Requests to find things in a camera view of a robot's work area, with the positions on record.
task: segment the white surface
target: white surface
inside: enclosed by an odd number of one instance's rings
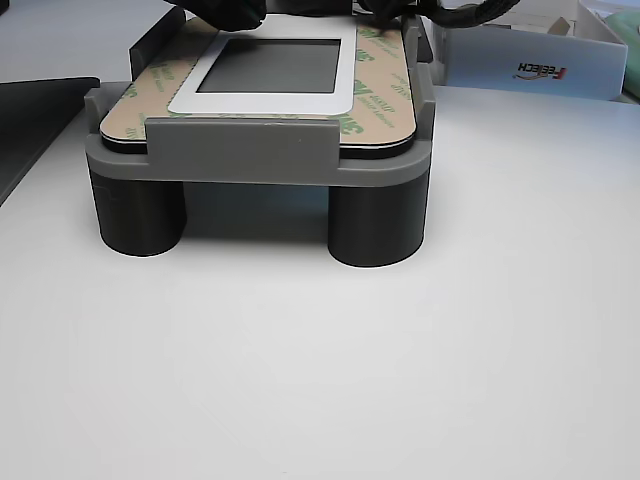
[[[0,16],[0,83],[131,80],[129,48],[170,7],[162,0],[11,0]]]
[[[169,105],[187,114],[339,115],[353,108],[357,26],[353,18],[305,18],[268,15],[251,32],[216,36]],[[200,93],[198,89],[233,38],[340,40],[332,93]]]
[[[437,97],[425,244],[375,270],[306,188],[110,251],[77,119],[0,208],[0,478],[640,478],[640,108]]]

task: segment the dark gray cylinder leg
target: dark gray cylinder leg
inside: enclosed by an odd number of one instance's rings
[[[109,247],[148,257],[178,243],[187,221],[182,182],[114,180],[89,173],[100,235]]]
[[[356,267],[381,267],[413,255],[424,238],[429,172],[391,187],[329,189],[329,251]]]

